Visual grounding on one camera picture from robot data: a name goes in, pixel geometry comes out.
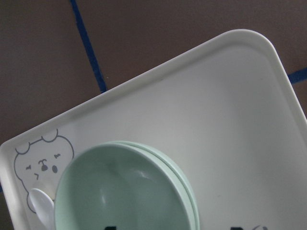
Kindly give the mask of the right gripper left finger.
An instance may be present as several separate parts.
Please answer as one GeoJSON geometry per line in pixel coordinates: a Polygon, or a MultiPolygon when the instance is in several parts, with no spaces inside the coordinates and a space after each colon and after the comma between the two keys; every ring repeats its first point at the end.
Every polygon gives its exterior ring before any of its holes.
{"type": "Polygon", "coordinates": [[[104,228],[104,230],[117,230],[116,226],[107,226],[104,228]]]}

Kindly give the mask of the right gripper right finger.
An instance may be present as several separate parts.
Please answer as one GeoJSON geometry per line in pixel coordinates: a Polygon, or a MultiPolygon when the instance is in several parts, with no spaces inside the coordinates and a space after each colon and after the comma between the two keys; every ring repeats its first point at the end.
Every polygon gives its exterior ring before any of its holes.
{"type": "Polygon", "coordinates": [[[230,230],[243,230],[241,226],[231,226],[230,230]]]}

